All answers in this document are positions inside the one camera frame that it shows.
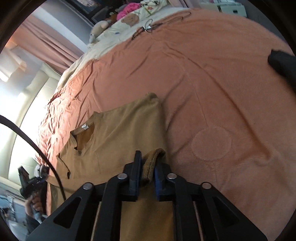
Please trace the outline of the person's left hand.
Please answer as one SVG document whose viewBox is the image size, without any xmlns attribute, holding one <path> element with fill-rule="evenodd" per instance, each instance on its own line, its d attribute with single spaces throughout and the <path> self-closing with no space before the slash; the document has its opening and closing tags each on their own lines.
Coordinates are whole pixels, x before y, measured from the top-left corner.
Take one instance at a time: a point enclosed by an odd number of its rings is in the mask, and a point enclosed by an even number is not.
<svg viewBox="0 0 296 241">
<path fill-rule="evenodd" d="M 43 213 L 43 204 L 39 194 L 33 194 L 25 201 L 25 213 L 30 217 L 34 217 L 34 211 Z"/>
</svg>

